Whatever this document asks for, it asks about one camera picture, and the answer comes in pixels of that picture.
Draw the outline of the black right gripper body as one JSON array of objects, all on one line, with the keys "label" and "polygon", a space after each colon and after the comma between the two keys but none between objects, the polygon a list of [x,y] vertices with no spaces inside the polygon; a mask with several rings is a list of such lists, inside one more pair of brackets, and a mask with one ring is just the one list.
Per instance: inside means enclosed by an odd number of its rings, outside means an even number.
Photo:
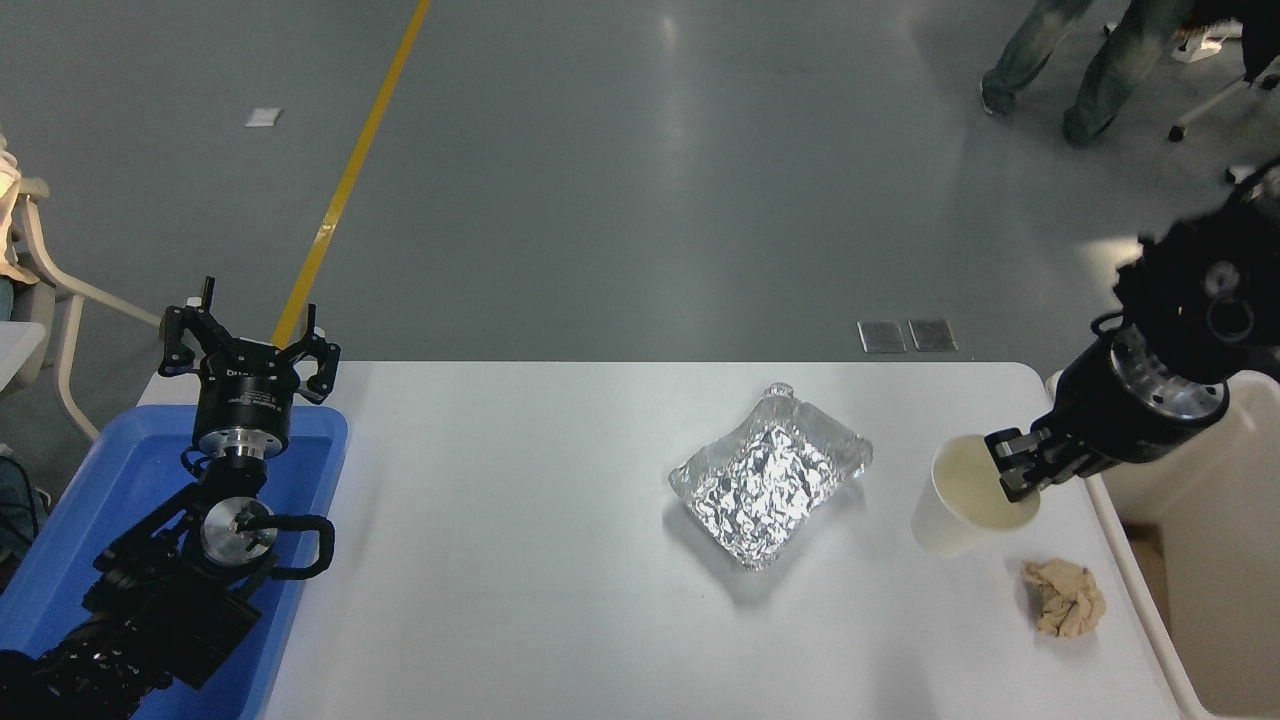
[{"label": "black right gripper body", "polygon": [[1217,420],[1217,387],[1172,373],[1143,340],[1097,340],[1060,374],[1039,420],[1050,479],[1165,457]]}]

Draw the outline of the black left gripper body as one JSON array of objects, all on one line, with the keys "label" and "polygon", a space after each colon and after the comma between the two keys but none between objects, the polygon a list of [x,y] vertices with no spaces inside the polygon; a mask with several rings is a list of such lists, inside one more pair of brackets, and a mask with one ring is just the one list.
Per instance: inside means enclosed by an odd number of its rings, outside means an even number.
[{"label": "black left gripper body", "polygon": [[207,348],[198,374],[195,437],[236,428],[262,430],[273,437],[289,434],[300,378],[291,364],[276,356],[274,347],[237,341]]}]

